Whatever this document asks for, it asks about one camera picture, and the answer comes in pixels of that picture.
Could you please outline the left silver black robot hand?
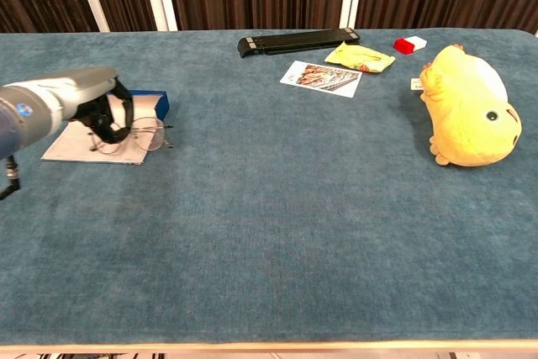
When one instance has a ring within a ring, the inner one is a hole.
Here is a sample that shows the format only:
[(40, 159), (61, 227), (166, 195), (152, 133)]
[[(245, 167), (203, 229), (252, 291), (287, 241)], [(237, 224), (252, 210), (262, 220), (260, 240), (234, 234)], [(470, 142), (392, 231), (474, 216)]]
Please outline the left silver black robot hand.
[[(60, 81), (53, 93), (63, 107), (63, 119), (81, 122), (106, 144), (118, 144), (129, 135), (134, 121), (134, 100), (112, 67), (63, 71)], [(109, 93), (119, 99), (124, 108), (125, 125), (119, 129), (112, 129), (114, 119)]]

